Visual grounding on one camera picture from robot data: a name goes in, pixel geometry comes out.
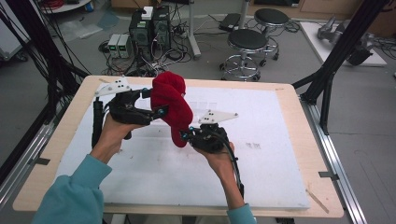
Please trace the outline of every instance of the red object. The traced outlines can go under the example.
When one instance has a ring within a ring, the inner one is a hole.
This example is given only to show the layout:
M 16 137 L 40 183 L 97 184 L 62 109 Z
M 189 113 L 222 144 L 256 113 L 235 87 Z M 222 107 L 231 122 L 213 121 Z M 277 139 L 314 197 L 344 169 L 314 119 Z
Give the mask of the red object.
M 162 120 L 171 127 L 172 140 L 177 147 L 187 145 L 181 140 L 179 131 L 187 131 L 192 122 L 192 111 L 183 98 L 185 94 L 184 78 L 177 74 L 164 72 L 152 80 L 151 108 L 169 105 L 168 114 Z

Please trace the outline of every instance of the person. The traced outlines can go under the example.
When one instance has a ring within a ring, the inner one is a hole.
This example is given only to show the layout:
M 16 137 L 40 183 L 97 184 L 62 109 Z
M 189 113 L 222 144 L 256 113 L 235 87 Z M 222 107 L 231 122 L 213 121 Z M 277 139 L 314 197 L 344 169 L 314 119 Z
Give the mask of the person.
M 46 192 L 32 223 L 102 223 L 104 196 L 99 190 L 99 185 L 111 172 L 107 163 L 119 152 L 123 137 L 141 127 L 143 126 L 116 122 L 107 114 L 98 143 L 72 175 L 56 178 Z M 229 155 L 210 154 L 199 148 L 195 150 L 206 157 L 210 167 L 219 177 L 224 188 L 229 208 L 227 215 L 231 224 L 256 223 L 249 204 L 244 202 L 239 193 Z

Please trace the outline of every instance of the red knit hat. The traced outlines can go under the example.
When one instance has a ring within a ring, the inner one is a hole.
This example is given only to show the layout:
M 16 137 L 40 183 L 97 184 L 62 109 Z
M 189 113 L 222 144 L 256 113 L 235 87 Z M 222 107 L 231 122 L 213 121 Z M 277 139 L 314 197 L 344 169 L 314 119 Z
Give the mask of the red knit hat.
M 179 131 L 187 131 L 192 122 L 192 111 L 183 98 L 184 94 L 184 78 L 177 74 L 167 71 L 152 80 L 151 109 L 169 105 L 168 114 L 162 120 L 171 126 L 172 140 L 177 147 L 187 145 L 187 142 L 181 140 Z

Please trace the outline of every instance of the gray floor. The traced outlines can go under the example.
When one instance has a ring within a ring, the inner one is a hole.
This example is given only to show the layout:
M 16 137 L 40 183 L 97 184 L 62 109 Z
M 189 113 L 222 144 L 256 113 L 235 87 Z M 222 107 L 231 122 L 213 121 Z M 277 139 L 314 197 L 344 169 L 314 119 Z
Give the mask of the gray floor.
M 60 22 L 83 19 L 83 24 L 96 24 L 104 9 L 87 14 L 82 10 L 58 15 Z M 209 17 L 197 18 L 199 27 Z M 97 50 L 111 34 L 127 32 L 129 21 L 116 20 L 115 26 L 87 39 L 67 42 L 82 63 L 93 74 L 106 69 L 106 60 Z M 213 21 L 196 33 L 219 32 Z M 175 63 L 169 69 L 184 78 L 214 79 L 221 77 L 219 65 L 234 50 L 226 44 L 227 35 L 197 35 L 202 52 L 199 60 Z M 321 62 L 304 34 L 283 32 L 276 38 L 281 45 L 278 61 L 268 60 L 262 68 L 260 82 L 293 83 L 316 72 Z M 59 39 L 54 39 L 58 46 Z M 396 62 L 377 52 L 388 63 L 385 67 L 342 66 L 335 76 L 329 117 L 332 141 L 344 165 L 349 181 L 368 223 L 394 223 L 396 220 Z M 306 87 L 297 90 L 304 92 Z M 31 61 L 9 62 L 0 68 L 0 164 L 16 146 L 24 132 L 46 103 L 46 83 Z M 0 211 L 0 223 L 29 223 L 34 213 L 12 209 L 15 192 Z M 296 218 L 296 223 L 350 223 L 342 218 Z M 258 223 L 276 223 L 273 218 L 259 217 Z

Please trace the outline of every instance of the chair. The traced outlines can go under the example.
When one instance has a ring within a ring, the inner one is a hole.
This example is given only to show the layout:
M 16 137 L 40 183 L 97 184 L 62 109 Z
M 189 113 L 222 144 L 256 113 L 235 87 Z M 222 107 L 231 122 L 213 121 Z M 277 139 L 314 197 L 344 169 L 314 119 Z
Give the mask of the chair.
M 267 38 L 254 30 L 235 30 L 228 35 L 228 45 L 232 49 L 237 49 L 240 54 L 232 55 L 220 65 L 220 69 L 224 70 L 221 80 L 226 80 L 226 75 L 232 75 L 244 81 L 250 77 L 258 81 L 261 77 L 259 66 L 248 55 L 265 51 Z
M 284 27 L 285 24 L 289 21 L 289 17 L 285 13 L 279 10 L 273 8 L 262 8 L 254 13 L 254 20 L 258 24 L 264 26 L 264 29 L 262 30 L 262 34 L 267 39 L 268 44 L 265 49 L 264 58 L 260 62 L 260 66 L 265 66 L 266 56 L 268 52 L 272 52 L 276 50 L 276 54 L 273 56 L 273 59 L 277 60 L 279 57 L 279 45 L 271 36 L 269 36 L 269 33 L 274 28 Z M 275 45 L 270 45 L 270 40 L 272 40 L 272 42 L 274 42 Z

